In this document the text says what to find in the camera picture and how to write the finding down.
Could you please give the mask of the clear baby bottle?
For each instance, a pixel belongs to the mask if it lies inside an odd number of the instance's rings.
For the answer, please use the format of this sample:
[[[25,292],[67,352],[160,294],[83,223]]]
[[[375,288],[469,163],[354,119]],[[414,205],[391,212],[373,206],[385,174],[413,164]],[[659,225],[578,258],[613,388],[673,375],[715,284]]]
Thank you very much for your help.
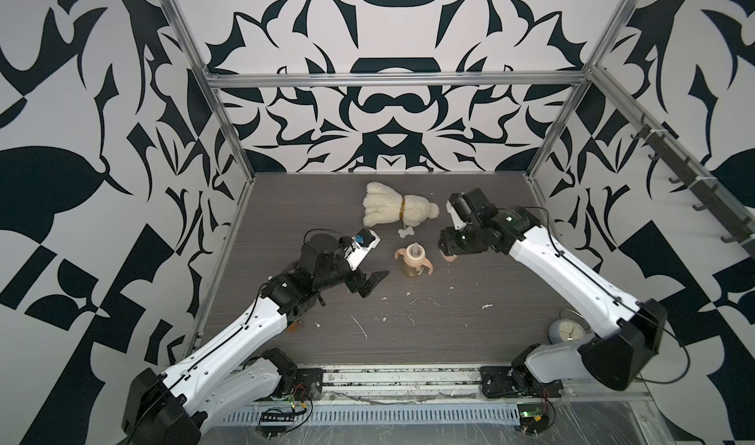
[[[407,277],[418,277],[422,276],[426,271],[426,265],[425,262],[422,265],[419,264],[409,264],[405,261],[404,256],[401,256],[400,259],[402,260],[402,271]]]

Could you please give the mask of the cream lid with straw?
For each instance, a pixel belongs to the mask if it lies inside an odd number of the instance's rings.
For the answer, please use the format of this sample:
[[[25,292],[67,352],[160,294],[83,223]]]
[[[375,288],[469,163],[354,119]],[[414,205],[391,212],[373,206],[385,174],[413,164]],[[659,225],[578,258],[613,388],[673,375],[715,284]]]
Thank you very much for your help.
[[[423,246],[413,243],[405,248],[404,259],[409,264],[422,265],[427,260],[427,253]]]

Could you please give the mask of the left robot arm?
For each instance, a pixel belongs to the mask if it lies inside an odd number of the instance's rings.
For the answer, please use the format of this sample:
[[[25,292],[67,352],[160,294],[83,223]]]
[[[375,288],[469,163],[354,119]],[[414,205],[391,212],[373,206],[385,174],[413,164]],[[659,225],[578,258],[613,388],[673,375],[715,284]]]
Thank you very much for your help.
[[[218,335],[161,373],[144,370],[131,383],[122,429],[128,444],[197,444],[243,406],[292,392],[297,366],[279,349],[253,354],[344,285],[365,298],[387,277],[361,263],[381,239],[364,228],[353,237],[312,230],[300,256],[261,285],[255,301]]]

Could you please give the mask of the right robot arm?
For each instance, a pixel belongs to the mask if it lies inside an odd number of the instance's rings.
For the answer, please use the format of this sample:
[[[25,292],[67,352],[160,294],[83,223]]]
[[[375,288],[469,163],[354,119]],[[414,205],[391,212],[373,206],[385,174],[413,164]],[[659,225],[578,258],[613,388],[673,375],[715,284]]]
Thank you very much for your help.
[[[660,352],[668,311],[615,287],[552,235],[531,208],[497,208],[480,189],[454,193],[446,203],[453,224],[438,247],[448,259],[492,250],[529,268],[582,315],[588,334],[576,341],[535,345],[495,382],[501,396],[530,396],[562,380],[595,380],[627,390]]]

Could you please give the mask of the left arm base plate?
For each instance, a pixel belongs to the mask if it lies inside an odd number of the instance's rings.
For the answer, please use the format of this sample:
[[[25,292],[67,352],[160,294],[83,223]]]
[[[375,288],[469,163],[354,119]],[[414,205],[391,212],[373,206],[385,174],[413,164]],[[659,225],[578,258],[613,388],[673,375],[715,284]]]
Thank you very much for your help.
[[[324,370],[322,368],[299,368],[281,374],[274,392],[278,398],[292,398],[295,401],[316,400],[322,395]]]

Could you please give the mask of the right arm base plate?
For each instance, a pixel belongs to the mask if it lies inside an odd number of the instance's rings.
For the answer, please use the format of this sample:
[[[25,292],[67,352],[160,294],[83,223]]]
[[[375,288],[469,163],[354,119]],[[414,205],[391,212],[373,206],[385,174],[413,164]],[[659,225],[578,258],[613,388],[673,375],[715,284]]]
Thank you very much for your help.
[[[560,397],[562,382],[541,383],[524,366],[482,366],[481,392],[488,399]]]

